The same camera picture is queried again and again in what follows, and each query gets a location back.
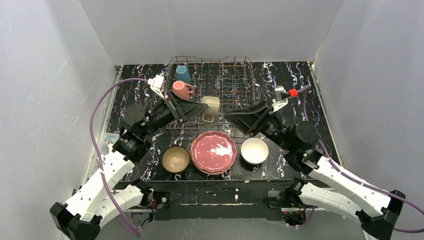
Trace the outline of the blue ceramic mug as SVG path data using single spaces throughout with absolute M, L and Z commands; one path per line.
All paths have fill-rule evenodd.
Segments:
M 175 71 L 175 80 L 182 81 L 184 83 L 189 84 L 191 82 L 191 75 L 189 73 L 189 68 L 184 65 L 177 66 Z

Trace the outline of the pink ceramic mug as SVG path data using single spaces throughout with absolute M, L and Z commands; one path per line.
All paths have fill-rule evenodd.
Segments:
M 172 84 L 173 93 L 183 100 L 189 100 L 191 94 L 194 93 L 195 87 L 189 83 L 177 80 Z

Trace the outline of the beige ceramic mug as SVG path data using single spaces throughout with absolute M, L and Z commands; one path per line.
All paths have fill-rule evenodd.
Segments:
M 208 109 L 202 113 L 202 120 L 212 123 L 219 114 L 220 98 L 215 96 L 203 96 L 200 102 L 208 105 Z

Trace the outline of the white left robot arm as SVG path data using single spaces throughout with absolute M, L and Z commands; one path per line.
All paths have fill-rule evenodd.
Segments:
M 140 103 L 128 106 L 119 139 L 109 146 L 108 154 L 98 156 L 96 172 L 72 197 L 50 208 L 56 227 L 71 240 L 94 240 L 101 228 L 124 210 L 150 202 L 153 189 L 140 180 L 117 194 L 111 190 L 149 151 L 156 131 L 175 120 L 184 123 L 208 108 L 206 103 L 181 99 L 172 90 L 152 113 Z

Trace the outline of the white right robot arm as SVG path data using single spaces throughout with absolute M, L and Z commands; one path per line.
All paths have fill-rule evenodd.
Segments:
M 295 193 L 303 204 L 351 218 L 378 240 L 391 239 L 405 195 L 369 184 L 326 157 L 317 147 L 320 136 L 311 122 L 304 120 L 285 126 L 277 111 L 265 101 L 228 111 L 224 118 L 245 135 L 263 134 L 286 150 L 284 158 L 291 168 L 334 189 L 326 191 L 299 180 L 286 193 Z

